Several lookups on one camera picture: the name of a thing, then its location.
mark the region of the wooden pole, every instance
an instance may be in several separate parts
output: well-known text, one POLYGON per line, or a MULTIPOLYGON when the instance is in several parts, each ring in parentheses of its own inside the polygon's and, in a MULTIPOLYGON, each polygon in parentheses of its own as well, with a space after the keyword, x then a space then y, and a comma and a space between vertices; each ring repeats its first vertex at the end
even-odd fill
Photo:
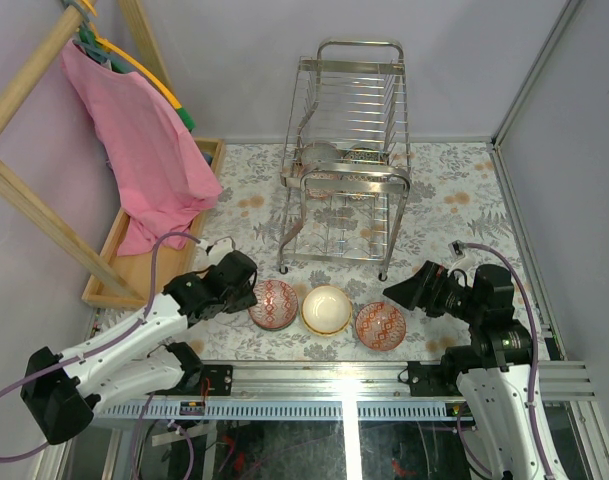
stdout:
POLYGON ((55 26, 0 95, 0 134, 40 81, 55 57, 82 23, 75 7, 67 7, 55 26))
POLYGON ((111 266, 89 247, 71 227, 33 193, 4 162, 0 160, 0 195, 26 215, 40 230, 84 265, 106 286, 121 295, 141 298, 111 266))
POLYGON ((148 68, 166 88, 175 93, 141 0, 118 0, 118 4, 142 56, 142 65, 148 68))

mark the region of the pink cloth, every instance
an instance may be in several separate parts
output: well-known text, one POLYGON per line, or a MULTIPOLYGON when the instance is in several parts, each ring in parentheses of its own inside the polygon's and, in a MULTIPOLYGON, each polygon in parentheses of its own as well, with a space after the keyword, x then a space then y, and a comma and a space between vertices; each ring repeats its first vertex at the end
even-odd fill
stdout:
POLYGON ((93 117, 131 216, 118 255, 150 251, 157 238, 187 231, 198 213, 215 206, 217 178, 173 107, 142 75, 111 72, 72 42, 62 50, 62 69, 93 117))

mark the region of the wall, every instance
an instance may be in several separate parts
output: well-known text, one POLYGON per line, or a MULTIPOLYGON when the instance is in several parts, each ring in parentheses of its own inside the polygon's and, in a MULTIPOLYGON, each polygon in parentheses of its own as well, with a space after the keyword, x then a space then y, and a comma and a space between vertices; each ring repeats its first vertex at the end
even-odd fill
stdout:
POLYGON ((609 429, 609 0, 585 2, 502 151, 564 344, 609 429))
MULTIPOLYGON (((113 0, 100 0, 102 31, 120 42, 113 0)), ((0 92, 62 7, 56 0, 0 1, 0 92)), ((56 62, 0 137, 0 158, 87 242, 103 244, 119 199, 92 123, 56 62)), ((0 389, 21 378, 29 355, 82 340, 92 310, 80 300, 87 272, 0 197, 0 389)), ((0 455, 43 437, 19 391, 0 404, 0 455)), ((0 478, 27 478, 31 461, 0 465, 0 478)))
POLYGON ((412 133, 490 137, 564 0, 145 0, 200 135, 284 141, 297 60, 326 37, 400 40, 412 133))

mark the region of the metal dish rack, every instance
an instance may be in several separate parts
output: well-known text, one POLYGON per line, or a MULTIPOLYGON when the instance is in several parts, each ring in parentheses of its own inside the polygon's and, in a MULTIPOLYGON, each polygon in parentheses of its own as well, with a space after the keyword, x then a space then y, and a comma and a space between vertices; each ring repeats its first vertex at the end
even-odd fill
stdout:
POLYGON ((282 158, 288 193, 281 273, 288 271, 287 260, 324 260, 376 264, 380 280, 386 279, 411 187, 406 100, 397 41, 331 38, 316 59, 300 59, 282 158), (373 54, 374 47, 378 54, 389 47, 397 55, 389 62, 329 60, 322 57, 329 46, 373 54), (306 148, 329 143, 339 155, 302 163, 306 148), (398 143, 404 153, 394 155, 398 143))

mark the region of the yellow bowl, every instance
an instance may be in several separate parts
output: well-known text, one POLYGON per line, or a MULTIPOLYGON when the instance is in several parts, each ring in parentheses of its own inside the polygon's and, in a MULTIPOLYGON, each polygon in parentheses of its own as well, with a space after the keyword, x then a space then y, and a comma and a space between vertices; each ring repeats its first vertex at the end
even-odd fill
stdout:
POLYGON ((316 335, 330 337, 351 324, 353 305, 339 288, 322 285, 306 296, 301 312, 306 328, 316 335))

